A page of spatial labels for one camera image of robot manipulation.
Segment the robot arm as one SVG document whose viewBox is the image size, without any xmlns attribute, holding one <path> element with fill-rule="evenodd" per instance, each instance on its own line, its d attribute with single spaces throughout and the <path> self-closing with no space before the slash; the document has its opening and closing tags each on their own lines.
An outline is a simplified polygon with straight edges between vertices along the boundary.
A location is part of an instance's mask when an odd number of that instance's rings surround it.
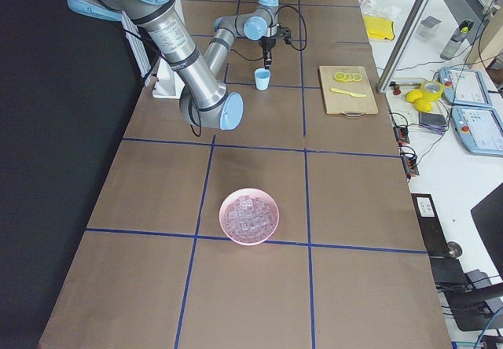
<svg viewBox="0 0 503 349">
<path fill-rule="evenodd" d="M 280 34 L 278 23 L 279 0 L 258 0 L 252 13 L 219 17 L 215 21 L 215 36 L 209 42 L 204 59 L 214 75 L 217 75 L 229 55 L 236 39 L 258 41 L 263 50 L 266 70 L 272 64 L 272 49 Z"/>
<path fill-rule="evenodd" d="M 216 79 L 234 41 L 227 28 L 217 30 L 207 52 L 200 53 L 175 10 L 176 0 L 67 0 L 76 13 L 102 20 L 123 14 L 150 35 L 185 88 L 179 107 L 185 120 L 199 127 L 232 130 L 243 116 L 244 102 Z"/>
</svg>

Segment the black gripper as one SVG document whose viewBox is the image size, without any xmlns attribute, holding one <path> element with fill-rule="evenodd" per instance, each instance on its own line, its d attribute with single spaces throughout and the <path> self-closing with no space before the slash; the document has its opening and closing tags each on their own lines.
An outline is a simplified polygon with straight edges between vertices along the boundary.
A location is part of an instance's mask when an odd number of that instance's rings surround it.
<svg viewBox="0 0 503 349">
<path fill-rule="evenodd" d="M 273 61 L 272 49 L 276 46 L 277 40 L 275 38 L 263 36 L 260 39 L 260 46 L 263 50 L 264 68 L 270 69 Z"/>
</svg>

